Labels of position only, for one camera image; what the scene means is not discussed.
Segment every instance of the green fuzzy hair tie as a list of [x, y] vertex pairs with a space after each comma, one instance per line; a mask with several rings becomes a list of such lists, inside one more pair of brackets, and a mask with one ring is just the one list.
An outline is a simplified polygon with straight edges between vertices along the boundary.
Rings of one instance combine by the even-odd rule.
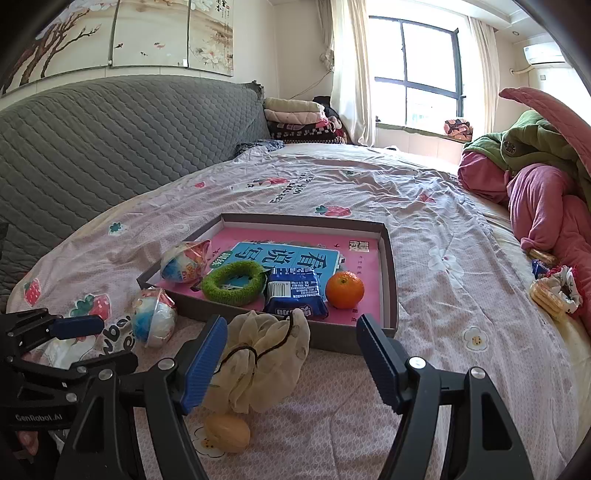
[[[247, 275], [250, 281], [244, 288], [222, 290], [231, 278]], [[265, 287], [265, 269], [252, 260], [241, 260], [212, 270], [201, 282], [201, 290], [208, 300], [241, 307], [254, 301]]]

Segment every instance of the barcode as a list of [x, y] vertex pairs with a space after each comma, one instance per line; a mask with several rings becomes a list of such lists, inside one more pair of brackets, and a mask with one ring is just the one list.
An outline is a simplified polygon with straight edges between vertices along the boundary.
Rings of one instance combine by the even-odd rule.
[[267, 287], [269, 298], [273, 297], [291, 297], [291, 282], [289, 281], [270, 281]]

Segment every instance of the stack of folded blankets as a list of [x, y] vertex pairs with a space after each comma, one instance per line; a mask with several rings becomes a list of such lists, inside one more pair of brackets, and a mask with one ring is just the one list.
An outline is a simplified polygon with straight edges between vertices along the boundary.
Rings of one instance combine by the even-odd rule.
[[265, 117], [271, 138], [284, 143], [347, 143], [336, 116], [326, 116], [324, 105], [303, 100], [265, 98]]

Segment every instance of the green blanket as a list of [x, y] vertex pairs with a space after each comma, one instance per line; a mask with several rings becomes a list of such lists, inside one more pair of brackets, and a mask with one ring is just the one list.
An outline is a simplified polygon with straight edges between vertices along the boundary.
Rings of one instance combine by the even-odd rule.
[[509, 130], [487, 134], [464, 146], [478, 152], [514, 176], [532, 163], [545, 163], [568, 173], [580, 185], [591, 210], [591, 177], [577, 152], [548, 120], [527, 110]]

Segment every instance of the window frame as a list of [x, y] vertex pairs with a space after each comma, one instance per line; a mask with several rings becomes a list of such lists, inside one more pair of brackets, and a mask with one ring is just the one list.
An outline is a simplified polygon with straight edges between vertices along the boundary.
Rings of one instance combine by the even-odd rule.
[[[456, 115], [458, 118], [461, 118], [464, 115], [464, 98], [466, 96], [463, 94], [463, 85], [462, 85], [462, 59], [460, 56], [460, 44], [457, 39], [457, 35], [459, 33], [459, 29], [455, 30], [446, 30], [445, 28], [435, 27], [433, 25], [428, 25], [425, 23], [414, 22], [412, 20], [404, 20], [402, 18], [393, 18], [393, 17], [383, 17], [381, 15], [370, 15], [369, 19], [378, 19], [378, 20], [389, 20], [391, 22], [397, 22], [400, 25], [400, 36], [402, 39], [402, 61], [404, 62], [404, 80], [397, 80], [397, 79], [389, 79], [385, 77], [374, 77], [374, 81], [376, 82], [385, 82], [385, 83], [395, 83], [396, 85], [403, 85], [404, 89], [404, 125], [406, 126], [408, 122], [408, 88], [413, 88], [416, 90], [423, 90], [424, 92], [436, 93], [438, 95], [444, 95], [450, 98], [453, 98], [457, 101], [457, 109]], [[408, 70], [407, 70], [407, 54], [406, 54], [406, 43], [404, 39], [404, 27], [403, 25], [411, 24], [411, 25], [418, 25], [419, 27], [426, 27], [431, 28], [432, 30], [437, 30], [440, 32], [447, 33], [452, 38], [452, 50], [453, 50], [453, 61], [454, 61], [454, 70], [456, 74], [456, 91], [452, 92], [451, 90], [445, 90], [438, 87], [432, 87], [430, 85], [425, 85], [424, 83], [415, 83], [409, 82], [408, 80]]]

